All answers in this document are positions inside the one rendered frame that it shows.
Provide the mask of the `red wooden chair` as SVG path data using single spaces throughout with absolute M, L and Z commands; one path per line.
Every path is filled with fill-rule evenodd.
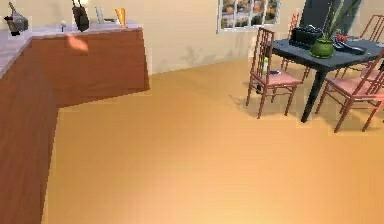
M 351 43 L 354 40 L 360 41 L 360 40 L 368 40 L 368 41 L 374 41 L 378 42 L 382 34 L 384 33 L 384 15 L 379 15 L 379 14 L 374 14 L 371 16 L 369 19 L 367 25 L 365 26 L 364 30 L 362 33 L 357 37 L 351 37 L 348 38 L 348 41 L 345 42 L 348 45 L 352 46 Z M 336 47 L 337 51 L 337 45 L 336 45 L 336 37 L 334 39 L 334 46 Z
M 335 133 L 339 131 L 354 103 L 366 102 L 367 106 L 365 108 L 367 110 L 371 109 L 371 113 L 362 128 L 363 132 L 367 130 L 371 120 L 384 106 L 384 69 L 376 69 L 383 56 L 384 49 L 381 50 L 373 63 L 362 70 L 359 77 L 325 79 L 326 85 L 315 113 L 319 113 L 326 96 L 329 96 L 341 105 L 342 108 L 339 111 L 341 117 L 334 128 Z
M 257 118 L 260 118 L 262 115 L 266 99 L 271 97 L 271 102 L 274 102 L 275 97 L 278 95 L 288 96 L 288 102 L 284 112 L 284 115 L 287 116 L 297 87 L 299 84 L 303 83 L 302 80 L 292 76 L 283 69 L 278 69 L 277 75 L 273 75 L 273 48 L 274 32 L 266 28 L 259 28 L 252 56 L 248 92 L 246 97 L 246 105 L 249 105 L 251 92 L 255 90 L 260 93 L 261 99 Z
M 288 38 L 288 39 L 291 38 L 292 30 L 293 30 L 295 27 L 297 27 L 299 16 L 300 16 L 300 13 L 297 12 L 297 13 L 294 13 L 294 14 L 292 15 L 292 17 L 291 17 L 291 21 L 290 21 L 290 24 L 289 24 L 289 31 L 288 31 L 288 35 L 287 35 L 287 38 Z M 281 62 L 281 68 L 283 68 L 283 69 L 286 71 L 289 62 L 290 62 L 290 61 L 289 61 L 288 59 L 283 58 L 283 59 L 282 59 L 282 62 Z

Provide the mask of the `white framed window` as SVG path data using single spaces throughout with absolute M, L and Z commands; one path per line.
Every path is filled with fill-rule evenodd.
M 218 0 L 217 33 L 247 32 L 277 23 L 281 0 Z

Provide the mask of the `orange vase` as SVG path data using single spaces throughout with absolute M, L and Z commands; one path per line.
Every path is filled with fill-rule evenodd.
M 125 9 L 124 8 L 116 8 L 115 12 L 116 12 L 120 27 L 125 28 L 126 27 L 126 11 L 125 11 Z

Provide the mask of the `brown wooden kitchen counter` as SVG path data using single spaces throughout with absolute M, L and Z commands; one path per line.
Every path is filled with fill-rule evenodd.
M 40 224 L 59 109 L 148 87 L 135 23 L 0 30 L 0 224 Z

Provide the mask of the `black box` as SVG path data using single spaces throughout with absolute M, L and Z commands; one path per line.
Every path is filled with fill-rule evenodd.
M 304 49 L 310 49 L 322 35 L 323 33 L 319 28 L 310 25 L 295 27 L 291 31 L 289 44 Z

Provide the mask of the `green potted house plant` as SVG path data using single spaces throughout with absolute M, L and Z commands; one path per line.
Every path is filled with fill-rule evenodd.
M 336 0 L 331 0 L 322 36 L 316 40 L 310 49 L 312 57 L 320 59 L 332 57 L 334 53 L 332 35 L 360 3 L 361 0 L 352 0 L 350 4 L 347 4 L 346 0 L 340 0 L 339 4 L 336 4 Z

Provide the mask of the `dark grey dining table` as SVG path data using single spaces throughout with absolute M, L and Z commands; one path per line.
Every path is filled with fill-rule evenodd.
M 383 50 L 383 47 L 379 47 L 378 43 L 374 41 L 359 40 L 353 42 L 353 45 L 365 48 L 366 52 L 363 55 L 353 55 L 335 51 L 333 56 L 329 59 L 318 59 L 312 57 L 308 50 L 290 45 L 288 39 L 268 42 L 268 46 L 272 46 L 272 49 L 270 50 L 271 53 L 306 67 L 310 67 L 316 71 L 315 79 L 301 117 L 302 123 L 307 121 L 323 82 L 330 71 L 372 61 L 376 59 Z

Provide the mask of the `black remote control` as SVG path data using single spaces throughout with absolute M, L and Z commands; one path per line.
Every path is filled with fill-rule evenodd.
M 337 41 L 336 42 L 338 50 L 354 55 L 363 55 L 366 52 L 365 48 L 360 48 L 356 46 L 350 46 L 345 42 Z

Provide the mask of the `grey sink faucet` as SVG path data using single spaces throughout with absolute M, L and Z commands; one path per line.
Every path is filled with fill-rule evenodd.
M 18 36 L 21 32 L 28 29 L 29 22 L 26 17 L 16 11 L 12 2 L 9 2 L 9 7 L 11 8 L 11 15 L 5 16 L 4 20 L 8 25 L 11 35 Z

